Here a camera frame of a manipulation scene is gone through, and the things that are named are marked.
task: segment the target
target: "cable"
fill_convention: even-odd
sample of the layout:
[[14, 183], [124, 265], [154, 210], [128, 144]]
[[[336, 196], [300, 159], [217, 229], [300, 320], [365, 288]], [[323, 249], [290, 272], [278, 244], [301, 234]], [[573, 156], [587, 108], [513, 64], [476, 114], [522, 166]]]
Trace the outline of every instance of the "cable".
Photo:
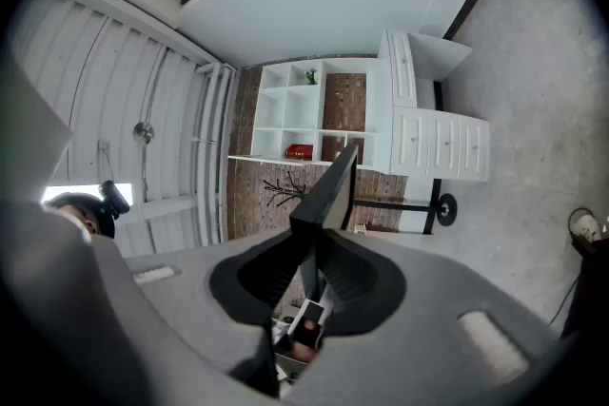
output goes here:
[[114, 173], [112, 172], [112, 164], [110, 164], [110, 157], [106, 150], [104, 152], [106, 153], [106, 159], [108, 160], [108, 166], [110, 168], [110, 176], [112, 177], [112, 180], [114, 181]]
[[560, 314], [560, 311], [562, 310], [562, 307], [566, 303], [567, 298], [569, 298], [569, 295], [571, 294], [571, 291], [573, 291], [573, 288], [575, 287], [575, 284], [576, 284], [576, 282], [578, 282], [579, 278], [580, 278], [580, 275], [578, 275], [575, 278], [575, 280], [573, 281], [573, 284], [571, 284], [571, 287], [569, 288], [569, 291], [567, 291], [567, 294], [564, 295], [564, 298], [562, 299], [562, 303], [559, 306], [559, 310], [556, 312], [556, 315], [550, 320], [550, 322], [548, 323], [548, 326], [552, 326], [552, 323], [554, 323], [554, 320], [559, 317], [559, 314]]

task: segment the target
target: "white drawer unit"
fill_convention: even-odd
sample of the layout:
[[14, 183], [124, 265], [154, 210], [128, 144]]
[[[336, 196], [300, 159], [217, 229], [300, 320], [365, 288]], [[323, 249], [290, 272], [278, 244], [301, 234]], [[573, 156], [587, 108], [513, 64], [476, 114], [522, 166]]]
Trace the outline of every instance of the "white drawer unit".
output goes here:
[[429, 110], [394, 107], [390, 173], [425, 176], [428, 144]]
[[417, 106], [417, 86], [415, 71], [408, 43], [404, 32], [388, 32], [387, 44], [394, 106]]
[[459, 175], [459, 115], [429, 110], [427, 176], [454, 180]]
[[486, 182], [490, 159], [489, 124], [480, 119], [460, 115], [459, 125], [459, 179]]

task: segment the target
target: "black metal rod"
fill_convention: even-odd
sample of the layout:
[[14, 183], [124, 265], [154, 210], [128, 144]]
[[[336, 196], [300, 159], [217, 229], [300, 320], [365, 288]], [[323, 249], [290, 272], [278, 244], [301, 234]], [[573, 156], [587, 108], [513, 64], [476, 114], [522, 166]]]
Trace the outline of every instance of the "black metal rod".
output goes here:
[[368, 206], [370, 208], [384, 208], [386, 210], [403, 210], [407, 212], [429, 212], [435, 210], [435, 206], [421, 206], [416, 204], [369, 202], [367, 200], [354, 200], [356, 206]]

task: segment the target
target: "white corrugated panel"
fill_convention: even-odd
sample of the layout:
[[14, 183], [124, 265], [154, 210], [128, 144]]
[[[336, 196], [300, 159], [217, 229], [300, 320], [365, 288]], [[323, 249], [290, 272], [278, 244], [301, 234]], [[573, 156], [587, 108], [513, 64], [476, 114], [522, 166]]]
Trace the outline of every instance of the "white corrugated panel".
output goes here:
[[[222, 82], [215, 84], [221, 93], [211, 93], [216, 110], [204, 113], [209, 74], [196, 74], [197, 65], [175, 50], [71, 0], [23, 0], [7, 44], [74, 134], [51, 184], [98, 184], [112, 178], [141, 192], [136, 176], [141, 158], [132, 131], [149, 108], [155, 137], [146, 151], [147, 201], [195, 193], [199, 149], [192, 138], [199, 136], [202, 124], [210, 127], [210, 136], [218, 133], [214, 118], [216, 110], [224, 109], [218, 99], [226, 90]], [[207, 164], [206, 178], [211, 168], [217, 175], [213, 164]], [[210, 195], [211, 187], [217, 191], [217, 182], [206, 185]], [[201, 242], [197, 221], [196, 208], [150, 219], [156, 251], [216, 243], [208, 234]], [[131, 222], [116, 225], [123, 255], [152, 253], [146, 224]]]

